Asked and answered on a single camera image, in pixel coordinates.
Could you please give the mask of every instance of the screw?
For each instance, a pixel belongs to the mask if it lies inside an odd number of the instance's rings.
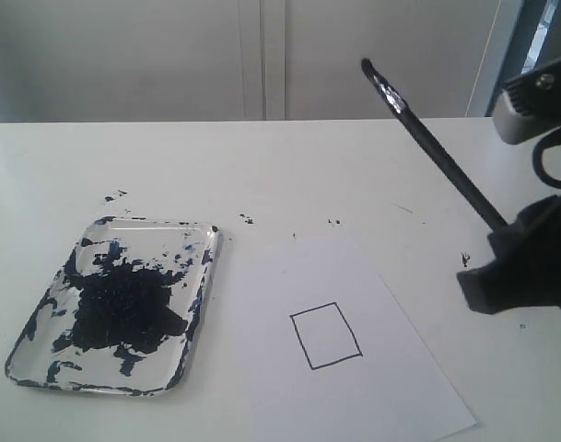
[[[536,79],[536,87],[542,90],[550,90],[555,84],[555,76],[552,74],[542,74]]]

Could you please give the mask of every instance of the clear plastic tray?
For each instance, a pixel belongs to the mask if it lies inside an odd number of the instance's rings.
[[[57,272],[6,361],[18,385],[152,396],[177,385],[218,229],[104,217]]]

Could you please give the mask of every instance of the plastic tray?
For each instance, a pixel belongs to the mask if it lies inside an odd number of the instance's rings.
[[[52,390],[171,389],[200,321],[218,238],[206,224],[99,219],[30,316],[6,375]]]

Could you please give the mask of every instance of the white table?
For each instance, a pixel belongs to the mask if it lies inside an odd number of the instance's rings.
[[[508,220],[552,193],[531,149],[504,145],[489,120],[427,126]],[[561,150],[549,164],[560,173]],[[119,189],[129,194],[105,204]],[[193,365],[169,394],[65,394],[4,376],[30,312],[100,215],[206,220],[226,237]],[[447,440],[561,441],[561,311],[466,307],[455,274],[462,252],[470,266],[492,258],[487,227],[395,121],[0,125],[0,441],[256,440],[220,299],[242,256],[332,228],[328,218],[364,235],[479,422]]]

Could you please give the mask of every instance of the paintbrush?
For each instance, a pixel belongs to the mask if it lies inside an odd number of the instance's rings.
[[[505,227],[508,223],[503,219],[503,216],[466,176],[436,137],[415,116],[401,94],[391,86],[384,76],[377,72],[368,58],[363,59],[361,65],[362,71],[387,103],[395,118],[403,124],[407,132],[436,163],[436,166],[446,175],[446,178],[450,180],[476,213],[483,218],[492,230]]]

